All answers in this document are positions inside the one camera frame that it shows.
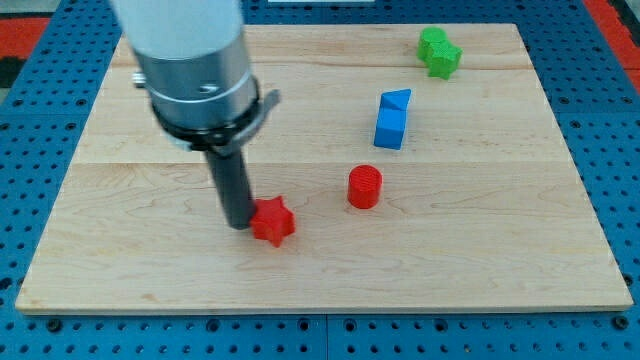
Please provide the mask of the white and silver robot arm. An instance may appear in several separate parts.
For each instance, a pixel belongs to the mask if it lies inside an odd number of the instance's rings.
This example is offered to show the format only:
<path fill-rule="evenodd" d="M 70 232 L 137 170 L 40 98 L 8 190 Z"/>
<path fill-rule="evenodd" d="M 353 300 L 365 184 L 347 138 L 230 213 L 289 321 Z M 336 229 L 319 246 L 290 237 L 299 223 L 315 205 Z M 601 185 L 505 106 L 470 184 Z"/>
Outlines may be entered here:
<path fill-rule="evenodd" d="M 260 94 L 238 0 L 112 0 L 163 130 L 195 151 L 241 149 L 279 102 Z"/>

